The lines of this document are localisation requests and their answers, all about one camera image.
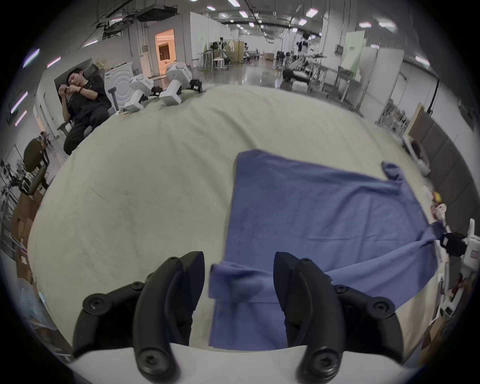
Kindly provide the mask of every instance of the chair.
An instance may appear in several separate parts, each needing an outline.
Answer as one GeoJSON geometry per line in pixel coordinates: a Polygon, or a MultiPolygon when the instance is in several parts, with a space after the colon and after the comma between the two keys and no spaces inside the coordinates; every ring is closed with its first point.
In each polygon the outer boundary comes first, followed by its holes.
{"type": "MultiPolygon", "coordinates": [[[[87,79],[87,80],[90,80],[91,78],[93,78],[94,76],[97,76],[97,75],[100,76],[102,78],[102,80],[104,80],[105,70],[103,68],[99,69],[95,64],[90,65],[84,71],[84,78],[87,79]]],[[[117,87],[112,87],[112,88],[107,90],[107,92],[112,95],[113,105],[115,106],[115,108],[110,107],[108,109],[108,116],[114,115],[115,112],[119,110],[119,106],[118,106],[118,103],[117,103],[117,98],[115,97],[115,92],[116,91],[117,91],[117,87]]],[[[68,131],[67,131],[67,128],[66,128],[67,124],[70,124],[73,127],[73,119],[68,120],[68,121],[60,124],[60,126],[57,128],[57,131],[62,131],[66,136],[68,134],[68,131]]],[[[84,138],[87,137],[91,133],[92,133],[92,127],[88,126],[84,131],[84,138]]]]}
{"type": "Polygon", "coordinates": [[[48,159],[46,148],[42,146],[40,141],[35,138],[29,142],[24,151],[25,170],[27,172],[34,172],[38,168],[38,172],[30,181],[30,184],[28,184],[28,180],[24,178],[20,190],[31,196],[35,193],[40,184],[47,189],[48,184],[45,179],[45,173],[49,163],[50,160],[48,159]]]}

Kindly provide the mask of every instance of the white robotic device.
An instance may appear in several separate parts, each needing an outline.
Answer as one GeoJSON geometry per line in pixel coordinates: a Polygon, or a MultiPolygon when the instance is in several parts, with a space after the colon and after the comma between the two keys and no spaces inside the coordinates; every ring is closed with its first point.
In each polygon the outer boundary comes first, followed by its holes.
{"type": "Polygon", "coordinates": [[[163,91],[159,98],[167,105],[177,105],[181,103],[180,93],[182,89],[193,89],[202,91],[200,80],[192,80],[192,73],[185,63],[173,63],[167,67],[165,72],[170,85],[163,91]]]}
{"type": "Polygon", "coordinates": [[[148,97],[159,92],[158,97],[167,105],[177,105],[181,103],[180,93],[182,89],[192,89],[202,91],[202,82],[198,79],[192,79],[192,73],[183,62],[173,63],[167,67],[165,73],[170,80],[170,85],[165,91],[161,88],[155,89],[153,80],[143,74],[136,75],[130,80],[130,88],[135,92],[129,101],[125,103],[123,109],[130,112],[137,112],[144,108],[143,102],[148,97]]]}
{"type": "Polygon", "coordinates": [[[137,112],[144,108],[142,102],[147,100],[152,94],[153,80],[143,74],[139,74],[130,80],[129,86],[134,89],[135,92],[123,108],[130,112],[137,112]]]}

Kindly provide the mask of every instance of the man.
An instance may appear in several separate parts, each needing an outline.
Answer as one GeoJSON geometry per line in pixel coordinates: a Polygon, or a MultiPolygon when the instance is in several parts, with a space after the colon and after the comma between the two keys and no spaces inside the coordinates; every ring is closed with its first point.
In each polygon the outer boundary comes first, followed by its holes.
{"type": "Polygon", "coordinates": [[[108,119],[108,109],[112,106],[105,93],[105,85],[100,76],[87,80],[80,68],[75,68],[67,76],[67,85],[59,88],[62,114],[65,121],[74,120],[68,132],[63,150],[70,155],[84,139],[84,131],[90,125],[92,130],[108,119]]]}

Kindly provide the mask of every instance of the gray panel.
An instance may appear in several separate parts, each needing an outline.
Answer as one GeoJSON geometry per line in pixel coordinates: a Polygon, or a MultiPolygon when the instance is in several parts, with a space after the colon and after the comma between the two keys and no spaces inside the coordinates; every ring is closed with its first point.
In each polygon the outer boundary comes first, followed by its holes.
{"type": "Polygon", "coordinates": [[[480,236],[480,209],[473,214],[472,219],[475,220],[475,234],[480,236]]]}
{"type": "MultiPolygon", "coordinates": [[[[480,210],[472,215],[472,219],[475,220],[475,234],[480,236],[480,210]]],[[[468,232],[468,226],[470,225],[470,220],[465,224],[458,233],[466,236],[468,232]]]]}
{"type": "Polygon", "coordinates": [[[460,159],[443,183],[437,188],[443,202],[447,204],[447,212],[449,207],[471,182],[472,177],[465,165],[465,161],[460,159]]]}
{"type": "Polygon", "coordinates": [[[428,178],[432,181],[435,188],[442,184],[459,159],[460,153],[458,153],[451,140],[447,139],[435,159],[433,161],[430,160],[430,169],[432,171],[429,173],[428,178]]]}
{"type": "Polygon", "coordinates": [[[447,139],[448,137],[445,132],[442,131],[442,128],[440,128],[436,123],[433,123],[427,135],[421,142],[421,145],[425,150],[425,154],[430,162],[435,159],[447,139]]]}
{"type": "Polygon", "coordinates": [[[453,232],[467,234],[470,218],[480,209],[480,201],[475,184],[471,182],[451,206],[447,206],[447,224],[453,232]]]}
{"type": "Polygon", "coordinates": [[[422,109],[408,134],[409,136],[417,140],[419,143],[421,143],[433,123],[433,119],[429,115],[427,115],[427,113],[422,109]]]}

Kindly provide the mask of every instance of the blue towel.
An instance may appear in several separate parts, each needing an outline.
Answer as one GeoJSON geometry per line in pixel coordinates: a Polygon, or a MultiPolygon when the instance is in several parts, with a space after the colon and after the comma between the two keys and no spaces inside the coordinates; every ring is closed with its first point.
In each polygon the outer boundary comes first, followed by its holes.
{"type": "Polygon", "coordinates": [[[276,252],[308,257],[334,284],[397,308],[425,286],[443,229],[428,225],[401,170],[382,167],[388,180],[258,150],[238,155],[225,257],[210,273],[211,346],[287,347],[273,287],[276,252]]]}

